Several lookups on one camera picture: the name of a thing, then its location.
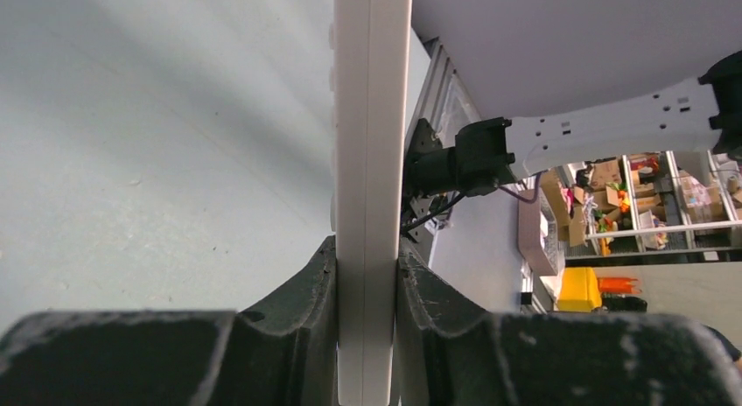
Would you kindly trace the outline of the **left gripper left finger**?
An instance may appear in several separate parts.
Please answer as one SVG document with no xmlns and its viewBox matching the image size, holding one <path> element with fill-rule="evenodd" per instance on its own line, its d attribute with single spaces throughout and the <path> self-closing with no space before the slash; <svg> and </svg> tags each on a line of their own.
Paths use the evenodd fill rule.
<svg viewBox="0 0 742 406">
<path fill-rule="evenodd" d="M 46 311 L 1 339 L 4 405 L 334 405 L 335 240 L 243 311 Z"/>
</svg>

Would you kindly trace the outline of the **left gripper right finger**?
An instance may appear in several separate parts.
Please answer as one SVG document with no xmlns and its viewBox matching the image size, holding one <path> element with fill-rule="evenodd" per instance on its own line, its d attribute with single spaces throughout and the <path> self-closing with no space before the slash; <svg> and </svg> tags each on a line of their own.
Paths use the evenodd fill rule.
<svg viewBox="0 0 742 406">
<path fill-rule="evenodd" d="M 405 405 L 738 405 L 703 325 L 646 313 L 494 313 L 399 247 L 395 359 Z"/>
</svg>

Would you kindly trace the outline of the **white remote control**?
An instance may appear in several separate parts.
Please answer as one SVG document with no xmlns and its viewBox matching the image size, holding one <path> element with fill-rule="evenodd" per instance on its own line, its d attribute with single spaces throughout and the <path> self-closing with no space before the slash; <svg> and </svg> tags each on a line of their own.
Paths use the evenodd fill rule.
<svg viewBox="0 0 742 406">
<path fill-rule="evenodd" d="M 334 0 L 338 396 L 389 403 L 411 0 Z"/>
</svg>

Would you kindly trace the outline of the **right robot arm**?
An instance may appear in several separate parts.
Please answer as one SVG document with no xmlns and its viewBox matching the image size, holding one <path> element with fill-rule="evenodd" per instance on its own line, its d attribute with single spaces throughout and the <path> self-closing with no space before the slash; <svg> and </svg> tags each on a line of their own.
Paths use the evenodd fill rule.
<svg viewBox="0 0 742 406">
<path fill-rule="evenodd" d="M 740 52 L 650 94 L 557 115 L 470 123 L 453 146 L 405 160 L 402 194 L 483 196 L 561 165 L 650 151 L 740 156 Z"/>
</svg>

